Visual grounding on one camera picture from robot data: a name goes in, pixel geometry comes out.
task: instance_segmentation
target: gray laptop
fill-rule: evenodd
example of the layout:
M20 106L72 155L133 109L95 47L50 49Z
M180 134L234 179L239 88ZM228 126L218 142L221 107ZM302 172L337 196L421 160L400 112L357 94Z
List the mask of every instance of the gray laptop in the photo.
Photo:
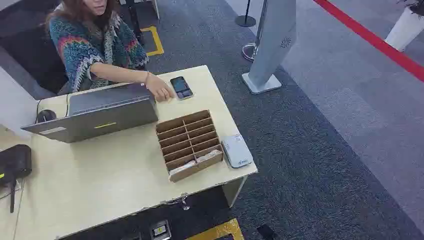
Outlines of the gray laptop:
M69 98L69 116L21 129L74 143L156 122L156 102L145 86L132 83Z

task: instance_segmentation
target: patterned cardigan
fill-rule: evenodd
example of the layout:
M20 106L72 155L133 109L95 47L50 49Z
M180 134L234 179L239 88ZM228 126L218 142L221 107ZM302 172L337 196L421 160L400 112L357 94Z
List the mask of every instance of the patterned cardigan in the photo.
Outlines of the patterned cardigan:
M49 30L68 77L62 93L109 85L108 80L90 72L93 63L136 69L149 60L134 32L116 12L113 12L104 30L92 22L71 21L61 16L51 18Z

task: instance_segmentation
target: plant pot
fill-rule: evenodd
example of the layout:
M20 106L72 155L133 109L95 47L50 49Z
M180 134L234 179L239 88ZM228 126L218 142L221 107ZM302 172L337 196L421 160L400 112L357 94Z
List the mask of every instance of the plant pot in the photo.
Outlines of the plant pot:
M384 40L386 43L403 52L406 46L424 29L424 16L413 13L406 7L394 27Z

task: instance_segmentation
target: woman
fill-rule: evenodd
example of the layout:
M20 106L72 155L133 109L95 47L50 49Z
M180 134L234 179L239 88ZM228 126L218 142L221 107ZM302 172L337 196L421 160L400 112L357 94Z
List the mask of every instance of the woman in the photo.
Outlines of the woman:
M173 98L162 79L137 70L149 59L115 7L116 0L63 0L48 16L50 37L68 76L61 93L144 83L159 102Z

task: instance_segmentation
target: green plant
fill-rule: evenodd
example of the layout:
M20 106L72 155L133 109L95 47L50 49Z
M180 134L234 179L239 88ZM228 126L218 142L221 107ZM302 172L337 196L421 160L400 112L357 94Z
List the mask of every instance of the green plant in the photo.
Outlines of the green plant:
M424 16L424 0L399 0L407 3L406 6L411 9L414 14Z

